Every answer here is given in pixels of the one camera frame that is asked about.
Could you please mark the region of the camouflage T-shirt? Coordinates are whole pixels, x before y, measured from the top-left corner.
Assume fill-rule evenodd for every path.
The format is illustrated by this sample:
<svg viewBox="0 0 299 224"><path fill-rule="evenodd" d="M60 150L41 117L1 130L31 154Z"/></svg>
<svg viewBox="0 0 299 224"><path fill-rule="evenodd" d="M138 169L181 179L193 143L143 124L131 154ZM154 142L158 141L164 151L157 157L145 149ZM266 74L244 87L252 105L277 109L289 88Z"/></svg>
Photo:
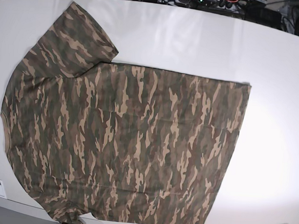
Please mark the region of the camouflage T-shirt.
<svg viewBox="0 0 299 224"><path fill-rule="evenodd" d="M59 223L204 224L251 86L113 63L118 50L72 2L15 68L5 153Z"/></svg>

